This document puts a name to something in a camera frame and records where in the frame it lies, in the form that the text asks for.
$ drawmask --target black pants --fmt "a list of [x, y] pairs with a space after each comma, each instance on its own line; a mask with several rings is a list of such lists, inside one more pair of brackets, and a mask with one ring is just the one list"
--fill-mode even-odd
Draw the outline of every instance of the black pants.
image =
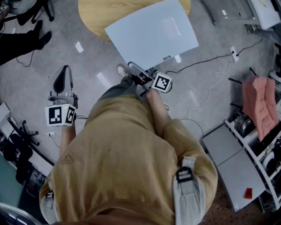
[[39, 34], [30, 30], [27, 33], [0, 34], [0, 65], [38, 48]]

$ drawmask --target tan sweatshirt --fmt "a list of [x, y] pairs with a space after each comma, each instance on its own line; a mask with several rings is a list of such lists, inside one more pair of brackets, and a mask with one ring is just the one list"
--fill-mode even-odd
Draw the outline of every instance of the tan sweatshirt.
[[184, 156], [212, 203], [217, 172], [200, 144], [178, 120], [155, 133], [149, 106], [132, 96], [98, 102], [84, 129], [55, 164], [40, 199], [54, 192], [61, 221], [79, 221], [107, 209], [136, 212], [156, 224], [174, 224], [172, 180]]

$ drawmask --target wooden table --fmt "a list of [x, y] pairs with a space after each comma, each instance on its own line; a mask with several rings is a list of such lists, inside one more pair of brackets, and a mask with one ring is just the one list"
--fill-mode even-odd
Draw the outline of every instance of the wooden table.
[[[179, 0], [187, 15], [191, 0]], [[103, 40], [110, 41], [105, 28], [123, 17], [160, 0], [79, 0], [79, 14], [86, 27]]]

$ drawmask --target gray concrete floor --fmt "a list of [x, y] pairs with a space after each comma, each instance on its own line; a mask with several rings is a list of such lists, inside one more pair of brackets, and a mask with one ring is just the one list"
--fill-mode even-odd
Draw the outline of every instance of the gray concrete floor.
[[[51, 41], [41, 51], [35, 51], [30, 67], [23, 67], [17, 61], [0, 66], [0, 100], [5, 102], [17, 122], [26, 120], [32, 131], [39, 131], [40, 151], [52, 161], [58, 159], [59, 148], [52, 140], [44, 138], [49, 131], [56, 131], [55, 141], [60, 145], [61, 128], [49, 128], [46, 125], [44, 107], [47, 104], [50, 79], [63, 65], [72, 69], [74, 93], [79, 97], [78, 114], [88, 115], [91, 107], [107, 90], [97, 78], [102, 73], [115, 85], [120, 82], [116, 65], [124, 63], [122, 57], [110, 42], [104, 42], [89, 31], [78, 13], [78, 0], [54, 1], [55, 20], [49, 22], [44, 12], [43, 33], [52, 31]], [[179, 70], [195, 62], [215, 56], [229, 54], [229, 44], [234, 43], [239, 51], [260, 40], [259, 36], [249, 35], [244, 25], [214, 26], [200, 1], [191, 1], [189, 19], [199, 42], [199, 47], [183, 53], [182, 62], [170, 59], [158, 66], [162, 72]], [[15, 21], [6, 23], [5, 33], [11, 33]], [[25, 33], [34, 28], [31, 22], [23, 27], [17, 24], [16, 33]], [[74, 44], [79, 41], [84, 48], [79, 53]], [[28, 64], [31, 53], [18, 59]], [[221, 67], [227, 69], [232, 57], [225, 57], [211, 62], [192, 66], [173, 77], [173, 90], [162, 94], [163, 100], [170, 106], [172, 118], [186, 119], [189, 109], [197, 108], [207, 99], [209, 88], [218, 81], [216, 72]], [[193, 110], [191, 119], [196, 120], [207, 133], [222, 124], [234, 109], [229, 104], [242, 104], [241, 87], [228, 81], [228, 77], [239, 80], [249, 76], [249, 67], [259, 75], [267, 76], [274, 65], [273, 43], [263, 40], [239, 56], [239, 61], [232, 63], [229, 72], [221, 78], [220, 83], [211, 90], [209, 101], [200, 109]], [[79, 132], [84, 120], [76, 122]], [[200, 128], [192, 121], [184, 121], [186, 127], [196, 136], [201, 137]]]

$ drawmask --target pink cloth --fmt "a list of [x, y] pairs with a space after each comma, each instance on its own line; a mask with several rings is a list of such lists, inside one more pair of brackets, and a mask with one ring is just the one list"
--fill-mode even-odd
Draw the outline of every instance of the pink cloth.
[[275, 81], [268, 77], [255, 76], [242, 85], [243, 112], [255, 124], [259, 140], [279, 123], [275, 102]]

